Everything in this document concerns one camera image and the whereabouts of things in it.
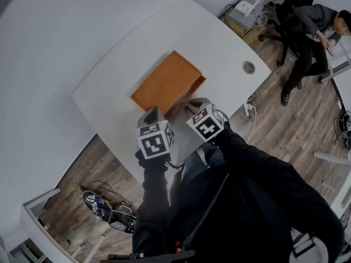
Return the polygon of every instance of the black shoe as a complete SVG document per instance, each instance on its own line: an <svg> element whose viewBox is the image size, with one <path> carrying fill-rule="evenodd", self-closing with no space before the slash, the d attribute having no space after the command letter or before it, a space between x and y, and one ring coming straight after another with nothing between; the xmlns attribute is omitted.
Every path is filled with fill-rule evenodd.
<svg viewBox="0 0 351 263"><path fill-rule="evenodd" d="M283 90L281 92L281 104L283 104L284 106L287 106L287 103L289 102L289 97L290 97L290 91L287 92Z"/></svg>

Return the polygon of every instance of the black hair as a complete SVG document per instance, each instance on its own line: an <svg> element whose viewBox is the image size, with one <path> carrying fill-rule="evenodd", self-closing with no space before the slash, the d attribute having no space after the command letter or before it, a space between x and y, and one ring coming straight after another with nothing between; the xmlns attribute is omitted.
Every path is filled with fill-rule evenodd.
<svg viewBox="0 0 351 263"><path fill-rule="evenodd" d="M339 18L343 18L344 19L347 27L351 31L351 13L349 11L342 10L339 13Z"/></svg>

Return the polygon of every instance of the office chair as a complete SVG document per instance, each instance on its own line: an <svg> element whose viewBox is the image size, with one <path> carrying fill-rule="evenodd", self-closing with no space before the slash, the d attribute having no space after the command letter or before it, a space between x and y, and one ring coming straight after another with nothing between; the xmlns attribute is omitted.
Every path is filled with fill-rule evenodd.
<svg viewBox="0 0 351 263"><path fill-rule="evenodd" d="M269 38L283 43L283 54L281 61L277 61L278 66L284 65L288 48L290 48L294 55L298 58L298 53L296 52L294 44L289 42L289 24L296 22L297 17L293 15L296 8L312 4L313 0L284 0L283 4L279 5L275 10L280 25L278 25L274 20L268 20L268 23L274 25L275 31L279 33L280 36L261 34L258 37L260 41L264 41L265 38Z"/></svg>

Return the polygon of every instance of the seated man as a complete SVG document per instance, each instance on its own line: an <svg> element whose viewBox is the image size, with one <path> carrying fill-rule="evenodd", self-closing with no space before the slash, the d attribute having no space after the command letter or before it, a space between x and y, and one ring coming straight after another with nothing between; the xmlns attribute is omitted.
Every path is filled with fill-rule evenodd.
<svg viewBox="0 0 351 263"><path fill-rule="evenodd" d="M289 101L291 90L296 86L301 89L303 77L321 75L328 71L326 49L333 48L341 36L349 36L351 32L351 13L346 10L338 13L316 4L297 8L295 15L299 22L290 28L289 37L296 45L299 59L281 93L284 106Z"/></svg>
<svg viewBox="0 0 351 263"><path fill-rule="evenodd" d="M171 206L165 158L135 154L145 168L145 193L133 233L134 254L181 256L193 250L186 262L288 263L294 227L322 240L329 262L335 261L343 247L343 226L292 165L246 144L228 122L215 143L218 147L202 147L210 168L196 152L186 159Z"/></svg>

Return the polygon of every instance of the apriltag cube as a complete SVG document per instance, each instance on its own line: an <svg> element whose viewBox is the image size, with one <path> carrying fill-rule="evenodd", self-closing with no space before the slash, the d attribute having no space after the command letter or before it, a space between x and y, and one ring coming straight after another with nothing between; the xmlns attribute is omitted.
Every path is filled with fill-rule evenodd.
<svg viewBox="0 0 351 263"><path fill-rule="evenodd" d="M205 142L215 137L224 129L223 117L212 104L207 104L186 123L196 131Z"/></svg>
<svg viewBox="0 0 351 263"><path fill-rule="evenodd" d="M169 154L173 134L168 120L138 128L135 130L135 134L145 159Z"/></svg>

